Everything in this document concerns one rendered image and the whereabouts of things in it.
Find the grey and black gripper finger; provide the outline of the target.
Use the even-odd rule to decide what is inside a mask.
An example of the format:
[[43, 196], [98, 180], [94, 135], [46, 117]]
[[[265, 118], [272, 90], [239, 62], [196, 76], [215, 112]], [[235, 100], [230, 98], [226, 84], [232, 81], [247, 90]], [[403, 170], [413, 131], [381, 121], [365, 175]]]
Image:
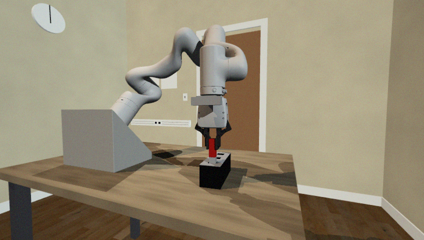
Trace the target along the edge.
[[216, 128], [216, 138], [215, 138], [215, 150], [218, 150], [221, 147], [221, 136], [230, 131], [232, 128], [229, 124], [229, 121], [227, 119], [227, 123], [226, 123], [226, 128], [225, 129], [221, 129], [221, 128]]
[[204, 128], [203, 129], [203, 128], [198, 126], [198, 122], [197, 122], [197, 124], [195, 126], [195, 130], [201, 132], [202, 135], [205, 137], [205, 146], [206, 146], [206, 149], [208, 150], [209, 149], [209, 139], [211, 138], [210, 137], [210, 128]]

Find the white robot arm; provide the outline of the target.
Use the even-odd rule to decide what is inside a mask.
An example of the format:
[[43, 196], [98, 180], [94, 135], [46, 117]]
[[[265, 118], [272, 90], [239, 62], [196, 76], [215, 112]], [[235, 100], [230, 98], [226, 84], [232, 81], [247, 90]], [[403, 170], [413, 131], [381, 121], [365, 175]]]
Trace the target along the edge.
[[191, 97], [191, 106], [222, 105], [226, 82], [241, 81], [247, 76], [245, 54], [236, 45], [226, 43], [222, 26], [210, 26], [204, 33], [203, 44], [190, 28], [182, 27], [175, 33], [172, 50], [165, 58], [127, 72], [125, 80], [137, 93], [124, 92], [109, 110], [128, 126], [143, 105], [162, 96], [162, 90], [150, 77], [165, 79], [176, 73], [182, 66], [183, 52], [200, 67], [200, 96]]

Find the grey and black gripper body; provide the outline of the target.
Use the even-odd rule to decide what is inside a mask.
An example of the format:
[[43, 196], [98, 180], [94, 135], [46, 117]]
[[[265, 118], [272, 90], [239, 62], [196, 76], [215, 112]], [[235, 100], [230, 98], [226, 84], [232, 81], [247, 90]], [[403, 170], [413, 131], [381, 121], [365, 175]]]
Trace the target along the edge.
[[222, 129], [229, 121], [227, 99], [222, 96], [222, 105], [199, 105], [197, 125], [200, 128]]

